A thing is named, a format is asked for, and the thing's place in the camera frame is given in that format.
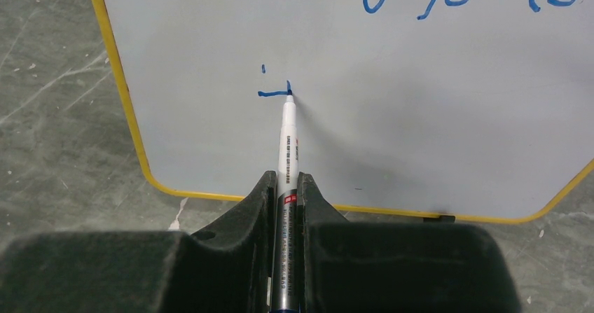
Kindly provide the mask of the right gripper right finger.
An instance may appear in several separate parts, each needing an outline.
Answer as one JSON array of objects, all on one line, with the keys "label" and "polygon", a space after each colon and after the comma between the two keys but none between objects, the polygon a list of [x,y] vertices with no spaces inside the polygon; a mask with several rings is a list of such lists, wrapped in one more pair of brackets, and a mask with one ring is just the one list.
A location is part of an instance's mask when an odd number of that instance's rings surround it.
[{"label": "right gripper right finger", "polygon": [[306,312],[520,312],[511,273],[493,237],[452,222],[347,220],[310,174],[303,203]]}]

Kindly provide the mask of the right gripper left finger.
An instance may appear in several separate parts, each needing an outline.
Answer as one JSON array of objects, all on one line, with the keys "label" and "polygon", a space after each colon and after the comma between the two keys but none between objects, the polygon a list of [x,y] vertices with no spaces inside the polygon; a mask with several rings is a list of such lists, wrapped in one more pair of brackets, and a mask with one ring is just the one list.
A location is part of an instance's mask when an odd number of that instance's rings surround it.
[{"label": "right gripper left finger", "polygon": [[1,255],[2,312],[264,312],[271,260],[267,171],[201,230],[45,232]]}]

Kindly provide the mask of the white marker pen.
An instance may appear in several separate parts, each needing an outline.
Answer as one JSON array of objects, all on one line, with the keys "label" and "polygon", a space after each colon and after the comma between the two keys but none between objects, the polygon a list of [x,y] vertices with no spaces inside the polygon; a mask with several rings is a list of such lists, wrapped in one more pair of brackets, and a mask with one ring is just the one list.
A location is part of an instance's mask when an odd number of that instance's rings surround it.
[{"label": "white marker pen", "polygon": [[296,104],[288,94],[283,105],[275,196],[271,312],[298,312],[296,285],[296,208],[298,204]]}]

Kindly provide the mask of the whiteboard with yellow frame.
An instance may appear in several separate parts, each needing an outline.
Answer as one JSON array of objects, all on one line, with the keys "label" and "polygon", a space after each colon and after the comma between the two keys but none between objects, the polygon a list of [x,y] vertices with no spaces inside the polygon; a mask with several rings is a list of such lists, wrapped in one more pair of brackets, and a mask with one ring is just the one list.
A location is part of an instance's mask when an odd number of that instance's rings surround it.
[{"label": "whiteboard with yellow frame", "polygon": [[146,179],[241,200],[299,168],[339,209],[521,223],[593,170],[593,0],[92,0]]}]

